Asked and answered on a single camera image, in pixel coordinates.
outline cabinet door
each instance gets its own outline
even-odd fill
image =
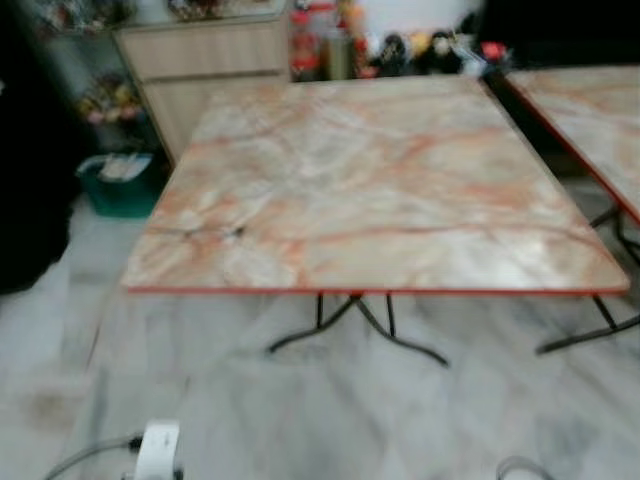
[[[191,134],[213,92],[229,85],[236,87],[284,82],[284,76],[167,81],[145,85],[144,93],[175,164],[189,144]]]
[[[121,45],[142,81],[168,77],[274,73],[288,69],[283,21],[127,31]]]

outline black metal table leg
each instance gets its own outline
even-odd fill
[[[640,325],[640,315],[627,320],[625,322],[622,323],[616,323],[613,319],[613,316],[611,315],[611,312],[609,312],[609,309],[607,308],[607,306],[604,304],[604,302],[602,301],[602,299],[600,297],[593,297],[594,302],[596,303],[596,306],[598,307],[598,310],[600,310],[600,313],[602,314],[602,316],[604,317],[604,319],[606,320],[606,322],[608,323],[608,328],[601,328],[599,330],[592,330],[591,332],[587,332],[587,333],[583,333],[581,335],[574,335],[571,337],[567,337],[567,338],[563,338],[562,340],[557,340],[555,342],[550,342],[550,343],[546,343],[544,345],[539,346],[538,348],[536,348],[536,354],[537,355],[544,355],[546,353],[551,353],[551,352],[555,352],[557,350],[561,350],[563,348],[567,348],[570,347],[572,345],[577,345],[580,343],[584,343],[584,342],[588,342],[591,340],[595,340],[597,338],[604,338],[604,337],[609,337],[611,335],[615,335],[617,333],[620,332],[624,332],[625,330],[628,330],[630,328],[633,328],[635,326]]]
[[[356,303],[358,300],[360,300],[360,297],[362,297],[362,295],[353,295],[353,296],[349,297],[349,300],[347,300],[340,308],[338,308],[338,310],[336,310],[327,319],[326,322],[322,323],[320,321],[317,321],[316,322],[316,328],[313,328],[311,330],[305,330],[303,332],[294,333],[292,335],[286,336],[282,340],[278,340],[277,342],[275,342],[267,350],[269,351],[269,353],[274,353],[275,351],[281,349],[282,347],[284,347],[288,343],[295,342],[296,340],[302,340],[303,338],[312,337],[313,335],[317,335],[319,333],[322,333],[322,332],[328,330],[331,326],[333,326],[335,323],[338,322],[338,320],[340,320],[342,318],[342,316],[347,312],[347,310],[349,310],[353,306],[354,303]],[[322,300],[320,299],[320,297],[319,297],[318,302],[319,302],[318,303],[318,309],[321,309],[322,308],[321,307]]]
[[[633,240],[629,240],[624,236],[624,228],[622,225],[622,214],[618,212],[618,214],[613,219],[613,233],[620,242],[620,244],[627,251],[629,256],[633,259],[636,264],[640,266],[640,255],[635,252],[634,249],[640,249],[640,244],[634,242]]]
[[[395,329],[394,329],[394,334],[389,334],[385,332],[382,325],[380,325],[376,317],[373,315],[373,313],[371,313],[371,310],[369,310],[369,307],[367,307],[367,304],[364,303],[361,299],[357,301],[357,304],[358,304],[358,308],[362,312],[362,315],[364,315],[364,318],[366,318],[369,324],[375,329],[375,331],[378,332],[380,335],[382,335],[384,338],[386,338],[392,343],[395,343],[396,345],[400,345],[401,347],[409,348],[411,350],[415,350],[417,352],[428,355],[429,357],[436,360],[443,367],[449,367],[449,361],[446,358],[444,358],[442,355],[440,355],[438,352],[435,352],[429,348],[422,347],[417,343],[408,342],[406,340],[401,340],[399,338],[396,338]]]
[[[618,207],[617,205],[614,205],[606,212],[598,215],[596,218],[591,220],[591,222],[589,222],[589,225],[591,226],[591,228],[598,228],[600,225],[607,223],[609,220],[611,220],[613,217],[615,217],[619,213],[620,213],[620,207]]]
[[[636,252],[636,250],[640,250],[640,243],[634,242],[633,240],[629,240],[624,236],[624,227],[622,224],[622,215],[624,212],[620,209],[619,206],[611,207],[609,210],[604,212],[601,215],[598,215],[595,219],[593,219],[590,223],[592,228],[598,228],[605,223],[608,223],[609,220],[613,220],[613,234],[623,246],[627,254],[640,265],[640,254]]]
[[[313,335],[320,334],[325,330],[328,330],[330,327],[335,325],[338,322],[338,320],[340,320],[344,316],[347,310],[349,310],[351,307],[356,305],[360,310],[360,312],[363,314],[364,318],[367,320],[367,322],[369,322],[369,324],[375,329],[375,331],[378,332],[380,335],[382,335],[384,338],[395,343],[396,345],[400,345],[402,347],[409,348],[411,350],[415,350],[417,352],[428,355],[429,357],[435,359],[443,367],[448,367],[449,366],[448,360],[444,358],[442,355],[440,355],[439,353],[435,352],[434,350],[422,347],[413,342],[396,338],[396,326],[395,326],[395,318],[393,313],[393,303],[391,301],[391,295],[386,296],[386,302],[387,302],[387,313],[389,315],[389,332],[385,331],[384,327],[380,325],[376,317],[373,315],[373,313],[371,313],[371,310],[369,310],[369,307],[367,307],[366,303],[364,303],[364,301],[362,300],[362,295],[350,296],[349,299],[340,308],[338,308],[338,310],[335,311],[335,313],[333,313],[326,321],[323,322],[322,321],[323,297],[322,297],[322,294],[320,294],[318,295],[317,304],[316,304],[315,328],[311,330],[305,330],[300,333],[294,333],[293,335],[284,337],[283,339],[278,340],[273,345],[271,345],[267,350],[269,353],[274,353],[280,348],[284,347],[285,345],[291,342],[295,342],[296,340],[302,340],[304,338],[308,338]]]
[[[318,298],[316,299],[316,328],[320,328],[322,326],[322,294],[318,294]]]
[[[396,336],[396,321],[395,316],[393,315],[393,303],[391,303],[391,295],[387,293],[386,297],[387,301],[387,316],[389,318],[389,333],[392,337]]]

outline red object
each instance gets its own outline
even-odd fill
[[[307,25],[309,23],[310,17],[307,12],[302,10],[296,10],[291,12],[291,21],[295,25]]]
[[[376,67],[364,67],[358,71],[358,78],[376,78],[378,76],[378,69]]]
[[[502,289],[502,290],[492,290],[489,288],[486,289],[446,289],[446,288],[304,288],[304,287],[296,287],[296,288],[268,288],[268,287],[255,287],[255,288],[246,288],[246,287],[219,287],[219,288],[206,288],[206,287],[127,287],[127,291],[129,293],[155,293],[155,294],[176,294],[176,295],[211,295],[211,294],[219,294],[219,293],[227,293],[233,295],[258,295],[258,294],[301,294],[301,295],[310,295],[317,293],[324,294],[345,294],[345,295],[359,295],[359,294],[387,294],[393,293],[398,295],[442,295],[442,296],[456,296],[456,295],[513,295],[513,296],[522,296],[522,295],[540,295],[540,296],[565,296],[565,295],[594,295],[594,294],[621,294],[626,293],[627,288],[560,288],[553,290],[543,290],[543,289],[522,289],[519,290],[517,288],[514,289]]]
[[[357,38],[353,42],[353,47],[358,52],[366,52],[367,51],[367,39],[366,38]]]
[[[306,58],[296,58],[291,61],[291,68],[294,70],[314,70],[318,68],[320,60],[317,56],[310,56]]]
[[[291,39],[293,48],[313,48],[316,45],[316,37],[312,33],[298,33]]]
[[[507,51],[504,44],[498,42],[482,42],[482,53],[491,62],[498,62]]]
[[[335,8],[335,4],[330,2],[312,3],[309,5],[310,12],[330,12],[331,10],[335,10]]]

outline table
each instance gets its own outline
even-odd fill
[[[616,205],[591,225],[596,228],[613,220],[616,238],[640,265],[634,250],[640,244],[625,237],[621,217],[624,211],[640,224],[640,67],[515,72],[507,81],[524,105],[613,197]],[[601,311],[609,328],[574,340],[600,338],[640,324],[640,317],[616,324],[606,307]],[[575,343],[553,342],[541,350]]]
[[[131,292],[314,293],[394,343],[392,293],[620,293],[595,232],[465,77],[226,89],[196,128],[124,275]],[[349,295],[323,320],[323,294]],[[362,297],[387,295],[385,330]]]

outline cable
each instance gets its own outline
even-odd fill
[[[533,473],[538,475],[541,480],[555,480],[551,475],[543,470],[542,467],[524,457],[509,457],[506,460],[503,460],[502,463],[498,465],[496,480],[506,480],[507,474],[515,470]]]
[[[140,450],[140,445],[142,445],[142,437],[143,434],[138,433],[129,437],[107,440],[92,447],[85,448],[84,450],[81,450],[75,455],[67,458],[64,462],[56,465],[53,470],[51,470],[47,474],[47,476],[44,477],[44,480],[53,480],[60,474],[69,470],[74,465],[98,453],[106,452],[109,450],[119,450],[121,448],[128,448],[130,452],[137,453]]]

